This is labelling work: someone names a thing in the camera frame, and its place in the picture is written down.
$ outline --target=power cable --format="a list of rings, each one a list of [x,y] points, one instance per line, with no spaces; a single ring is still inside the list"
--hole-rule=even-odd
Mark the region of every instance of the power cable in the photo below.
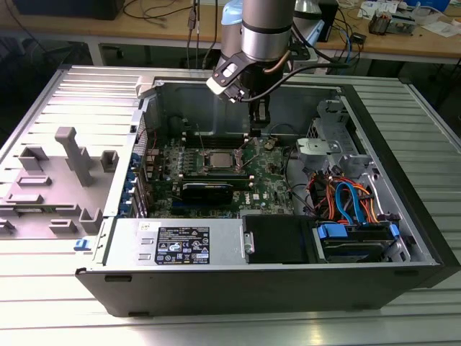
[[[202,70],[205,70],[205,67],[207,65],[207,58],[209,54],[211,53],[211,50],[213,49],[213,47],[215,47],[217,38],[218,38],[218,0],[215,0],[215,36],[214,36],[211,46],[208,48],[207,53],[205,54],[205,57],[203,58]]]
[[[295,34],[296,34],[296,37],[301,40],[302,43],[304,43],[304,45],[306,47],[309,47],[309,48],[312,48],[314,49],[315,51],[315,54],[317,54],[318,56],[324,58],[325,60],[329,61],[330,63],[339,63],[337,60],[333,59],[333,58],[330,58],[328,55],[326,54],[323,54],[322,52],[320,52],[317,48],[315,48],[313,45],[311,45],[303,36],[303,34],[301,33],[301,31],[299,30],[299,28],[297,27],[297,25],[295,24],[295,22],[293,22],[293,25],[292,25],[292,28],[293,30],[295,31]]]
[[[156,15],[156,16],[150,16],[148,15],[147,13],[146,14],[143,14],[142,17],[139,17],[139,16],[136,16],[134,14],[131,14],[131,13],[128,13],[127,11],[127,8],[134,4],[135,2],[137,2],[138,0],[131,0],[130,2],[128,2],[127,4],[124,5],[122,11],[125,15],[129,16],[130,18],[134,18],[134,19],[158,19],[158,18],[162,18],[162,17],[167,17],[167,16],[170,16],[172,14],[175,14],[177,12],[180,12],[180,11],[185,11],[186,9],[191,9],[192,6],[188,6],[188,7],[183,7],[181,9],[176,9],[174,11],[171,11],[171,12],[167,12],[167,13],[163,13],[163,14],[159,14],[159,15]],[[149,12],[150,10],[152,9],[156,9],[156,8],[160,8],[162,6],[155,6],[155,7],[150,7],[149,9],[146,9],[146,12]]]
[[[197,0],[197,46],[195,47],[195,68],[199,69],[199,43],[200,43],[200,0]]]
[[[310,66],[300,67],[300,68],[297,68],[294,71],[291,71],[287,75],[285,75],[282,79],[280,79],[277,83],[275,83],[270,88],[268,88],[268,90],[266,90],[265,92],[263,92],[263,93],[261,93],[259,95],[256,95],[255,97],[250,97],[248,99],[242,99],[240,97],[237,97],[237,101],[248,103],[248,102],[253,102],[253,101],[256,101],[258,99],[261,99],[262,97],[265,97],[266,95],[270,94],[274,90],[278,89],[288,79],[290,79],[294,75],[296,75],[296,74],[298,74],[300,72],[303,72],[303,71],[313,70],[315,68],[348,68],[348,67],[350,67],[350,65],[346,64],[346,63],[316,63],[316,64],[313,64],[313,65],[310,65]]]

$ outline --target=motherboard chip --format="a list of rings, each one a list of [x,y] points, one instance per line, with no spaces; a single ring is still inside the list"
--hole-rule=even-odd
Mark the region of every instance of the motherboard chip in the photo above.
[[[231,168],[233,166],[233,158],[229,153],[211,153],[210,166],[213,168]]]

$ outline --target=white paper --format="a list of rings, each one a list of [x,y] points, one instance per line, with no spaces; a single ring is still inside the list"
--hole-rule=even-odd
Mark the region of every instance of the white paper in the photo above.
[[[381,12],[390,12],[395,14],[397,12],[397,5],[398,2],[376,2],[376,1],[363,1],[362,5],[360,5],[358,17],[365,19],[372,19],[373,14],[375,14],[376,10]]]
[[[444,22],[435,22],[432,24],[423,25],[423,28],[443,37],[452,37],[460,33],[460,30],[457,27]]]

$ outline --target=computer case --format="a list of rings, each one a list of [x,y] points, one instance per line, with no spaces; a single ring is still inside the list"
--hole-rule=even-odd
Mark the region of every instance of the computer case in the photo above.
[[[13,0],[20,14],[114,20],[125,0]]]
[[[320,36],[318,37],[318,41],[327,42],[339,5],[337,0],[319,0],[318,6],[322,11],[322,20],[325,22]]]

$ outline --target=wire bundle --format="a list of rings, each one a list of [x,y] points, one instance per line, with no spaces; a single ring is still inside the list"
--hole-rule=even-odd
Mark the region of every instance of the wire bundle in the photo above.
[[[314,182],[321,183],[322,180],[325,182],[326,197],[318,202],[318,204],[314,207],[314,213],[316,213],[319,217],[327,218],[330,221],[346,225],[352,224],[352,218],[346,214],[346,210],[350,207],[350,202],[348,201],[344,208],[342,208],[340,199],[342,192],[349,192],[351,195],[350,200],[354,201],[354,195],[357,196],[356,203],[353,204],[356,219],[359,222],[366,221],[369,223],[379,223],[373,205],[374,198],[363,185],[347,179],[346,177],[329,177],[328,181],[319,178],[320,177],[317,174],[314,174],[307,187],[307,190],[310,191]],[[319,215],[319,210],[325,202],[328,205],[328,209],[323,213],[323,215]]]

